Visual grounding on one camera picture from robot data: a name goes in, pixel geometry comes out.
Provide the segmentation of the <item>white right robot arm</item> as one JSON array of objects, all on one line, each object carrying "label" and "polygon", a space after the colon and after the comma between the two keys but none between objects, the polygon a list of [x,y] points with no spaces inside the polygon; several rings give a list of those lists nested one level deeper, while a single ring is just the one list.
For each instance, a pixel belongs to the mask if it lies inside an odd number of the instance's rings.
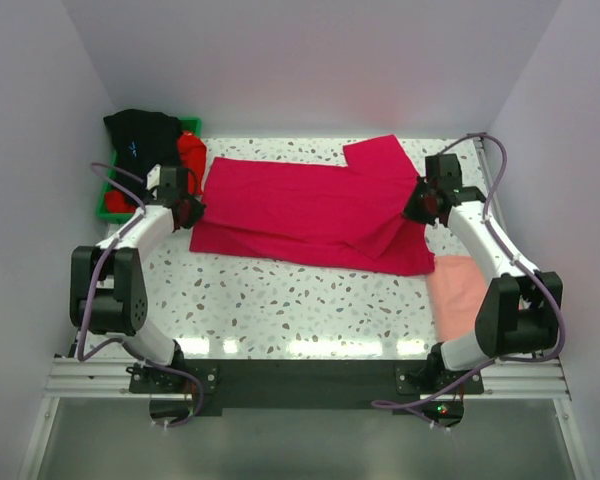
[{"label": "white right robot arm", "polygon": [[491,200],[463,183],[456,155],[436,154],[425,159],[425,174],[403,211],[409,220],[449,229],[487,286],[473,330],[432,348],[431,356],[438,360],[426,367],[425,379],[439,393],[456,386],[461,371],[484,368],[497,359],[535,363],[539,353],[553,360],[564,348],[563,282],[515,247],[491,215]]}]

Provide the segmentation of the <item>magenta t shirt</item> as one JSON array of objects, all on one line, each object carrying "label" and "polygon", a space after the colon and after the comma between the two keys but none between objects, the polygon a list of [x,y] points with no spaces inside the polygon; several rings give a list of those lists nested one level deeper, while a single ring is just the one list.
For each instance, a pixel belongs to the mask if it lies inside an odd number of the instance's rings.
[{"label": "magenta t shirt", "polygon": [[403,216],[418,173],[393,135],[344,146],[343,166],[214,159],[190,249],[400,276],[434,271]]}]

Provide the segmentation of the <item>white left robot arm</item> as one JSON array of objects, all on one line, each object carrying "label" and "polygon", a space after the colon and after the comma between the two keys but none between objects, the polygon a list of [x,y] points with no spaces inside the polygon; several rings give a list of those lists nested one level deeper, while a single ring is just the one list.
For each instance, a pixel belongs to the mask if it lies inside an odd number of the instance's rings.
[{"label": "white left robot arm", "polygon": [[172,233],[202,219],[205,205],[189,191],[198,184],[184,166],[154,166],[144,178],[120,167],[92,163],[91,170],[128,195],[135,213],[115,233],[71,255],[69,314],[77,329],[75,358],[85,362],[112,344],[153,367],[151,378],[165,392],[180,390],[187,368],[181,347],[148,319],[142,264]]}]

